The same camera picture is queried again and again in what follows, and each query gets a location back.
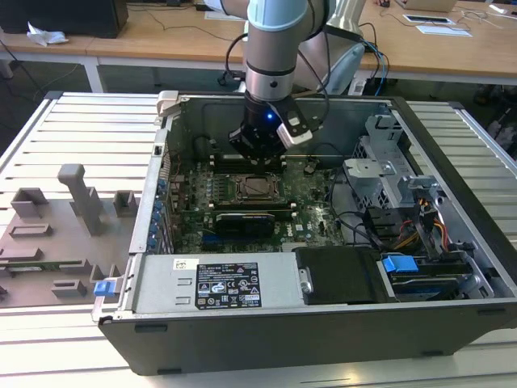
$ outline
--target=desk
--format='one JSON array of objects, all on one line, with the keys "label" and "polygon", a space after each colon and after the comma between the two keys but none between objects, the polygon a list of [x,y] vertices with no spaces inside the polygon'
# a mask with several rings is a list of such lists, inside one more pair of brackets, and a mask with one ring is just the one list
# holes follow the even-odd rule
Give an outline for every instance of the desk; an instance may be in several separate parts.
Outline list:
[{"label": "desk", "polygon": [[[20,61],[78,63],[84,65],[91,90],[103,93],[99,65],[128,65],[167,68],[223,70],[226,50],[240,34],[244,22],[205,19],[204,12],[186,10],[154,11],[152,8],[128,6],[129,18],[117,39],[91,36],[67,36],[67,44],[47,48],[33,44],[24,34],[5,34],[4,43]],[[189,28],[163,27],[194,26]],[[202,28],[224,39],[203,32]],[[0,47],[0,60],[12,59]],[[242,50],[238,44],[232,52],[232,68],[242,69]]]},{"label": "desk", "polygon": [[[517,20],[488,15],[487,20],[502,27],[500,29],[487,22],[462,19],[466,25],[457,24],[452,28],[470,28],[473,37],[465,37],[425,35],[416,27],[406,27],[389,16],[413,25],[418,24],[408,22],[404,14],[446,16],[456,22],[462,16],[460,7],[495,13],[488,4],[479,2],[458,2],[448,14],[404,10],[395,1],[391,1],[388,9],[367,2],[360,23],[375,26],[379,48],[391,64],[389,78],[517,85]],[[517,10],[517,6],[500,7]],[[363,31],[364,38],[373,41],[372,29],[364,26]],[[353,83],[360,84],[370,78],[375,67],[374,55],[366,54]]]},{"label": "desk", "polygon": [[[458,6],[481,11],[488,4],[458,2]],[[517,10],[516,6],[504,6]],[[389,9],[380,8],[367,0],[361,23],[376,26],[378,45],[391,62],[389,78],[418,79],[439,82],[470,82],[517,85],[517,51],[515,33],[517,20],[489,15],[486,22],[466,20],[472,29],[470,37],[424,35],[417,28],[405,27],[391,16],[381,17],[380,12],[397,16],[443,15],[436,12],[406,11],[395,1]],[[243,22],[206,20],[204,12],[189,8],[183,11],[150,11],[165,27],[195,26],[215,35],[232,40],[242,33]],[[128,65],[222,70],[229,41],[217,39],[195,28],[173,28],[163,31],[162,26],[147,11],[129,11],[129,19],[119,38],[114,40],[87,36],[70,36],[70,42],[47,48],[31,43],[25,35],[6,34],[5,42],[22,61],[50,61],[79,63],[93,92],[104,92],[99,76],[99,65]],[[458,20],[461,13],[451,12],[448,17]],[[364,27],[365,38],[373,40],[369,27]],[[0,48],[0,60],[11,57]],[[230,58],[233,67],[242,68],[240,45]],[[365,55],[354,86],[364,83],[375,69],[372,54]]]}]

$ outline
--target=laptop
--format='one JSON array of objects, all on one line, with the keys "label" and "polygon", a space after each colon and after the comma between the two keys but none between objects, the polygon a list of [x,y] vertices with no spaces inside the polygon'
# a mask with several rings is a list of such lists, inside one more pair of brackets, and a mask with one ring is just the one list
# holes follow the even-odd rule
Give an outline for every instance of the laptop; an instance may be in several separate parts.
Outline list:
[{"label": "laptop", "polygon": [[457,0],[396,0],[407,10],[450,12]]}]

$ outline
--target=robotic arm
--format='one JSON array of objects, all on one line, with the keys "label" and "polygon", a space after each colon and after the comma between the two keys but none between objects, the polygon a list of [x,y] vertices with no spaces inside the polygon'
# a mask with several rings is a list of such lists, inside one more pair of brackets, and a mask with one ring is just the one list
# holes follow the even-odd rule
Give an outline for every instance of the robotic arm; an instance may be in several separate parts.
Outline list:
[{"label": "robotic arm", "polygon": [[[305,42],[310,53],[311,40],[318,41],[317,36],[322,35],[328,22],[330,28],[340,31],[338,35],[349,34],[345,40],[355,37],[352,40],[361,50],[354,61],[358,66],[363,48],[358,43],[356,22],[364,1],[338,1],[336,7],[336,0],[204,0],[212,9],[250,22],[244,120],[229,135],[230,144],[243,157],[256,165],[267,165],[288,148],[312,138],[321,121],[305,117],[291,96],[300,45]],[[343,53],[334,58],[334,63],[339,62],[343,62]],[[320,79],[329,77],[326,60],[322,69]],[[346,70],[351,79],[355,69]]]}]

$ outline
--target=blue cable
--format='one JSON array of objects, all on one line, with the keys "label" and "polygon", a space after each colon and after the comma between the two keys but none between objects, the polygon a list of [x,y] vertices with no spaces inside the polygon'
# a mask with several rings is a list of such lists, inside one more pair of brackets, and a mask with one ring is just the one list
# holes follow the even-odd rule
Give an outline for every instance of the blue cable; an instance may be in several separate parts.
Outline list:
[{"label": "blue cable", "polygon": [[370,42],[366,41],[366,40],[363,40],[363,42],[370,48],[374,51],[374,53],[377,55],[377,57],[380,59],[380,63],[382,64],[382,71],[380,73],[380,85],[379,85],[379,88],[377,89],[377,91],[375,92],[375,96],[378,96],[379,93],[380,93],[380,89],[382,88],[382,85],[384,84],[385,82],[385,77],[386,77],[386,64],[385,64],[385,59],[384,59],[384,55],[379,53],[379,50],[377,50],[376,47],[374,47]]}]

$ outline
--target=circuit board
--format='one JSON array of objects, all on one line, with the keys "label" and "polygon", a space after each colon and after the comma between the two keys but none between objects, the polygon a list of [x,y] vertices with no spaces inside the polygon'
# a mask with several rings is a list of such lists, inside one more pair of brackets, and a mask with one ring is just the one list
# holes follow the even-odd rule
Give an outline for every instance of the circuit board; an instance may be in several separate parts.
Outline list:
[{"label": "circuit board", "polygon": [[[282,174],[260,176],[214,174],[207,163],[197,163],[190,169],[186,165],[179,174],[185,176],[187,183],[175,187],[171,195],[178,199],[170,215],[174,252],[275,252],[304,245],[343,245],[343,236],[332,221],[326,201],[330,170],[307,174],[306,164],[288,160]],[[271,237],[222,239],[207,248],[207,241],[217,237],[218,215],[251,210],[256,214],[256,206],[260,206],[261,214],[276,214]]]}]

